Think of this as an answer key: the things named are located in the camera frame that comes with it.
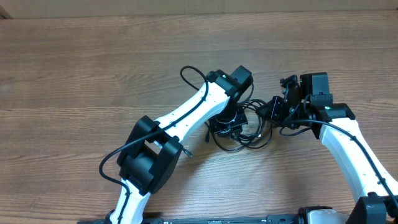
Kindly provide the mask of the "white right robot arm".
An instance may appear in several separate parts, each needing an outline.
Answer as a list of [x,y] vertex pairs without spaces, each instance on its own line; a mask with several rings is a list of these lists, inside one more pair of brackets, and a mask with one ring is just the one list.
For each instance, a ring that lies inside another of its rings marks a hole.
[[334,103],[325,72],[292,75],[256,114],[299,135],[311,130],[330,151],[353,194],[349,215],[326,206],[302,207],[294,223],[397,223],[397,181],[373,153],[352,110]]

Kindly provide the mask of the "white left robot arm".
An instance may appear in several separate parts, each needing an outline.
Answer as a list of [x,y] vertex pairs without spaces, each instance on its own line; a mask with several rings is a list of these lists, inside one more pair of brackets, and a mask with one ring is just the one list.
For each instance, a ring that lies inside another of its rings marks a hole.
[[202,78],[203,85],[190,99],[155,120],[143,116],[126,143],[100,162],[100,175],[122,187],[104,223],[142,223],[149,197],[169,180],[181,153],[189,154],[182,143],[202,124],[212,134],[231,138],[247,124],[240,98],[254,86],[252,73],[239,66],[232,74],[216,70]]

